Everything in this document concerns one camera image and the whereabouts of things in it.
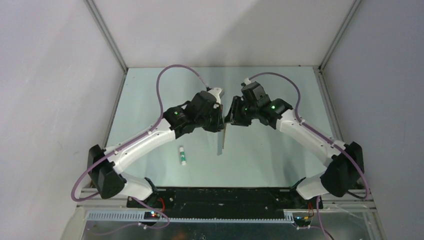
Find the green white glue stick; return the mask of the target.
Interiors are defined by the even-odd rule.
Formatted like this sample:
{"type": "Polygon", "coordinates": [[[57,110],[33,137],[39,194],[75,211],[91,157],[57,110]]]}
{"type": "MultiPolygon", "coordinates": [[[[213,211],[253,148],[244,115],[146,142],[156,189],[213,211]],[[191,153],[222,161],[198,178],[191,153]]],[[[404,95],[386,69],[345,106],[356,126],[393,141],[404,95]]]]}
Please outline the green white glue stick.
{"type": "Polygon", "coordinates": [[[187,160],[186,160],[186,154],[185,154],[184,147],[180,146],[178,151],[179,151],[180,163],[181,163],[182,166],[185,166],[187,164],[187,160]]]}

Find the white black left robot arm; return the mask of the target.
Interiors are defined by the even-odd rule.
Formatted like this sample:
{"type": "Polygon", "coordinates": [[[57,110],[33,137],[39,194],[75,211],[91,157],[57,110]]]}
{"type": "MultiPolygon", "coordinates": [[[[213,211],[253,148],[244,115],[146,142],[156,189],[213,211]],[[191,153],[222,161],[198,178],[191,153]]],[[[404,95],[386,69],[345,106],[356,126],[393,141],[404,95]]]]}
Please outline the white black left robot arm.
{"type": "Polygon", "coordinates": [[[200,91],[192,100],[170,107],[159,121],[139,136],[102,149],[95,145],[89,149],[90,163],[88,175],[98,195],[110,199],[117,195],[138,199],[145,208],[153,208],[158,202],[158,194],[153,182],[125,173],[125,169],[145,154],[196,128],[211,133],[223,130],[223,89],[211,88],[200,91]]]}

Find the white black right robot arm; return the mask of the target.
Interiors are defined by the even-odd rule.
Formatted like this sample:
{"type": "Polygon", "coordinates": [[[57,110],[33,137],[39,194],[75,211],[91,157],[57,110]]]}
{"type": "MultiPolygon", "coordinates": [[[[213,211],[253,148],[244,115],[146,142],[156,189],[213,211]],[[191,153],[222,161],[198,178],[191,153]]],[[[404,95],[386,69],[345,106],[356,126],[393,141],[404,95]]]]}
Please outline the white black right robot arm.
{"type": "Polygon", "coordinates": [[[364,169],[362,147],[333,140],[296,117],[293,107],[277,98],[271,100],[256,81],[242,83],[241,96],[234,96],[225,123],[248,127],[253,120],[286,134],[310,150],[326,170],[312,177],[304,177],[295,185],[291,204],[304,209],[317,196],[331,194],[343,197],[360,179],[364,169]]]}

